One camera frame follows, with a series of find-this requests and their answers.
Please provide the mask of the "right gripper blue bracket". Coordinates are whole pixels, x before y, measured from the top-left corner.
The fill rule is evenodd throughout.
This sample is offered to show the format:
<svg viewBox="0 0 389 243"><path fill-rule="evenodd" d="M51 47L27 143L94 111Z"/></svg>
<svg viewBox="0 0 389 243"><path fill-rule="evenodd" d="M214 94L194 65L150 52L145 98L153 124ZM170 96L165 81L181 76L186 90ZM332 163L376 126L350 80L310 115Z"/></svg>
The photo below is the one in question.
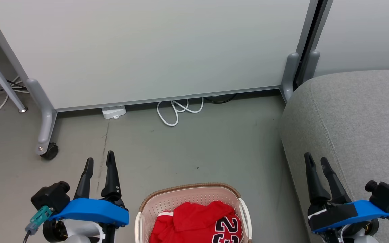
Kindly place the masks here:
<svg viewBox="0 0 389 243"><path fill-rule="evenodd" d="M309 201L313 205L323 204L331 199L329 192L323 188L320 182L317 167L311 153L306 152L304 159ZM357 200L351 203L350 197L326 157L321 158L321 166L329 184L332 196L331 202L338 205L309 215L308 224L314 234L323 236L326 243L342 243L344 239L339 230L344 226L376 218L389 219L389 213L378 208L368 200Z"/></svg>

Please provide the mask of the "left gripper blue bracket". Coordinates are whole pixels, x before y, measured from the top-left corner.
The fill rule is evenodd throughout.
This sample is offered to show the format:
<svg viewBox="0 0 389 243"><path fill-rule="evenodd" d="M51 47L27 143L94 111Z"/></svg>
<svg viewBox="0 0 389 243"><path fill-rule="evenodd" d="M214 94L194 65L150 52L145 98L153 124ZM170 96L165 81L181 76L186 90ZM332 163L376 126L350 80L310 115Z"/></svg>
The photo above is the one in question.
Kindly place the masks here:
<svg viewBox="0 0 389 243"><path fill-rule="evenodd" d="M114 243L116 231L129 223L129 212L122 203L120 180L113 151L108 151L107 174L101 196L90 198L93 158L88 158L80 177L74 200L60 214L42 225L44 238L50 243Z"/></svg>

